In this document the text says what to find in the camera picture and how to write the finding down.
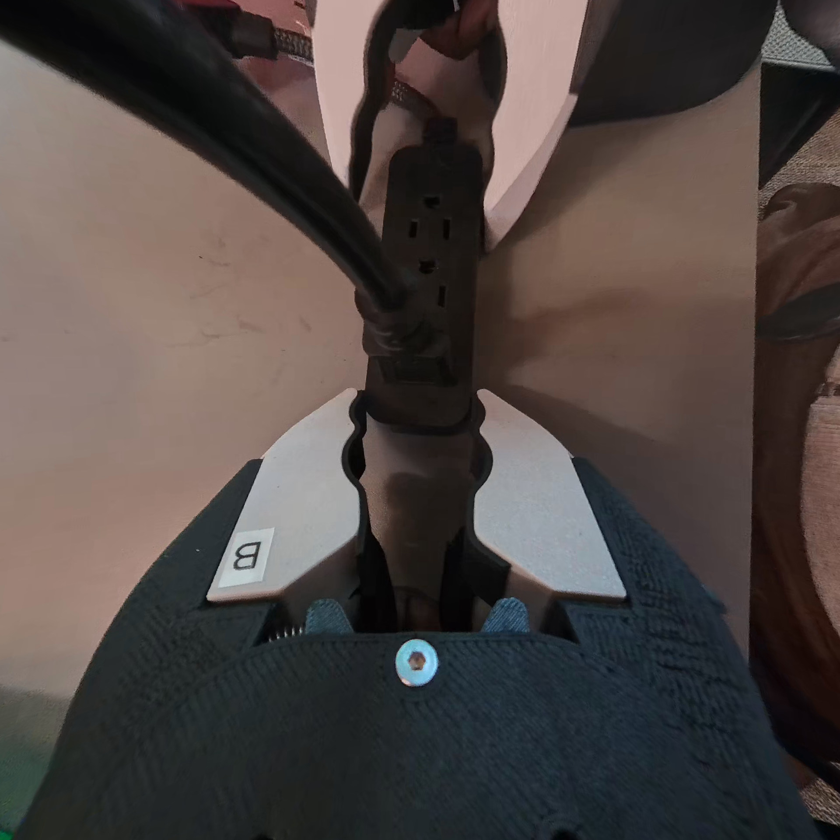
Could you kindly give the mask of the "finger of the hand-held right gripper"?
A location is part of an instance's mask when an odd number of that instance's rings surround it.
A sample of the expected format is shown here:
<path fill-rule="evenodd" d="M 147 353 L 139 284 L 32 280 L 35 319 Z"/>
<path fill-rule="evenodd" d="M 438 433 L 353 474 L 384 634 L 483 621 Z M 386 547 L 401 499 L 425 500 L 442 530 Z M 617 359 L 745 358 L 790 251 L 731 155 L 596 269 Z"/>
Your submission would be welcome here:
<path fill-rule="evenodd" d="M 572 80 L 587 6 L 587 1 L 498 3 L 506 65 L 490 129 L 487 251 L 519 220 L 569 121 L 577 100 Z"/>
<path fill-rule="evenodd" d="M 312 55 L 333 172 L 360 198 L 373 130 L 387 100 L 387 52 L 394 13 L 387 1 L 318 1 Z"/>

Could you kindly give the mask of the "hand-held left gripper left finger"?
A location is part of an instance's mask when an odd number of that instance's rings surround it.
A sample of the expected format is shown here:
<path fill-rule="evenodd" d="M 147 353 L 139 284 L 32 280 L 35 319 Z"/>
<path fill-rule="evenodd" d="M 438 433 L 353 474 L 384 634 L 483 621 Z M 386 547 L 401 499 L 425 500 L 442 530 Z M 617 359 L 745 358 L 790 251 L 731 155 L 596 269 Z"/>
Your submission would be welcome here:
<path fill-rule="evenodd" d="M 265 452 L 209 602 L 350 602 L 362 514 L 343 454 L 357 396 L 352 388 L 336 395 Z"/>

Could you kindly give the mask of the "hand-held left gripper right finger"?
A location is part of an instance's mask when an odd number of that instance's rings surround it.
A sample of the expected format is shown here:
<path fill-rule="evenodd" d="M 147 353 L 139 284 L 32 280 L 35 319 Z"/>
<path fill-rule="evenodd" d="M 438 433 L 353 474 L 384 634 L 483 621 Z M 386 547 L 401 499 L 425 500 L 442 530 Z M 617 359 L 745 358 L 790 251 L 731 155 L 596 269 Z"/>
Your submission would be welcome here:
<path fill-rule="evenodd" d="M 624 602 L 625 585 L 568 449 L 482 389 L 478 487 L 468 515 L 468 577 L 484 602 Z"/>

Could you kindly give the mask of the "black power plug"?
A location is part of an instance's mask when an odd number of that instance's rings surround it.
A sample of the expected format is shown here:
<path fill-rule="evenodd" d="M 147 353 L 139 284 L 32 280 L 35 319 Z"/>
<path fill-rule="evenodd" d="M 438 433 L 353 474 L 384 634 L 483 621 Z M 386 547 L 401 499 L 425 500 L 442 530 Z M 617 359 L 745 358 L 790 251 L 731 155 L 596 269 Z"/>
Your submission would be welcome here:
<path fill-rule="evenodd" d="M 474 392 L 476 279 L 422 283 L 407 314 L 364 318 L 364 399 L 378 423 L 417 434 L 453 434 Z"/>

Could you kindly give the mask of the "person in grey hoodie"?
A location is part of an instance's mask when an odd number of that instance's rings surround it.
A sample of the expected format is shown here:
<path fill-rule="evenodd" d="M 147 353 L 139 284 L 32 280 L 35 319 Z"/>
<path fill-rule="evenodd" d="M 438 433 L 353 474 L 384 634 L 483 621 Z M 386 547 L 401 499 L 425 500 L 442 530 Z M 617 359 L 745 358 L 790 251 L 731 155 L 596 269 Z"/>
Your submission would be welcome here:
<path fill-rule="evenodd" d="M 801 520 L 805 552 L 818 594 L 838 600 L 839 350 L 817 387 L 805 427 Z"/>

